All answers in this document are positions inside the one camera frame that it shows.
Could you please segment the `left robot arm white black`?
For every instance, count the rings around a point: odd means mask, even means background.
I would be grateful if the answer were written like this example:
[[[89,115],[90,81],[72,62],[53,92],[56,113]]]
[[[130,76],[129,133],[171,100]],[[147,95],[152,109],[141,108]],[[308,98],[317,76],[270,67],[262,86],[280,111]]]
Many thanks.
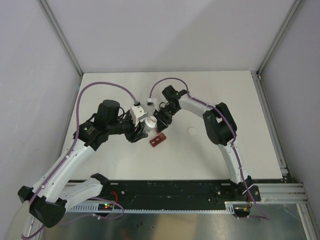
[[[22,186],[17,195],[28,202],[28,212],[46,228],[57,225],[65,213],[81,202],[111,194],[110,181],[100,173],[69,190],[64,187],[76,170],[112,135],[124,135],[135,143],[147,138],[157,120],[150,116],[145,105],[136,103],[128,111],[119,113],[120,103],[106,99],[92,116],[77,126],[73,142],[47,173],[32,186]]]

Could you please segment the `white pill bottle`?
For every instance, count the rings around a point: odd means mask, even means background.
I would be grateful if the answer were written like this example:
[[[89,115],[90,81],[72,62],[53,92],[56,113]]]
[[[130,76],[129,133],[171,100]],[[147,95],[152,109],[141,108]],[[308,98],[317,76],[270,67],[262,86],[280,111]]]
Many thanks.
[[[153,115],[148,116],[143,122],[143,132],[148,135],[156,126],[157,119]]]

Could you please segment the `red pill organizer box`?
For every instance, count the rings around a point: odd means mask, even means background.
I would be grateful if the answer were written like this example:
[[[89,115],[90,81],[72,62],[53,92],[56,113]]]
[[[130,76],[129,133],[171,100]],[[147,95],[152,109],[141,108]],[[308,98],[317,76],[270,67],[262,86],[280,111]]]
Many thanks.
[[[153,148],[155,148],[156,146],[158,146],[160,143],[162,143],[166,139],[167,139],[166,135],[164,133],[160,133],[157,136],[155,136],[154,138],[152,138],[149,141],[149,143]]]

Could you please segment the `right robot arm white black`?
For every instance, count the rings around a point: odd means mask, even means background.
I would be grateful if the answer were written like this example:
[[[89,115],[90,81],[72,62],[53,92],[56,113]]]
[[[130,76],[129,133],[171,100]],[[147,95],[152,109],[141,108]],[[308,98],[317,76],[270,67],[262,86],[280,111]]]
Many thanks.
[[[159,106],[153,113],[157,119],[158,133],[167,129],[173,121],[173,116],[180,110],[188,111],[204,122],[207,137],[218,146],[224,158],[229,180],[232,183],[232,197],[238,201],[245,197],[249,201],[260,201],[258,189],[254,189],[251,176],[242,163],[236,144],[237,125],[229,108],[223,102],[213,106],[189,96],[186,89],[177,91],[172,85],[167,86],[162,95],[167,100],[164,106]]]

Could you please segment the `white bottle cap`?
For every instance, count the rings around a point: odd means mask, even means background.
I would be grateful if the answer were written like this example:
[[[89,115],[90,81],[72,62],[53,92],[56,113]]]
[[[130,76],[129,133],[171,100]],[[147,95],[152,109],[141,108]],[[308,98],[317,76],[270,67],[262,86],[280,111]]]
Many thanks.
[[[189,127],[187,129],[187,132],[190,134],[190,135],[195,135],[197,133],[196,129],[194,127]]]

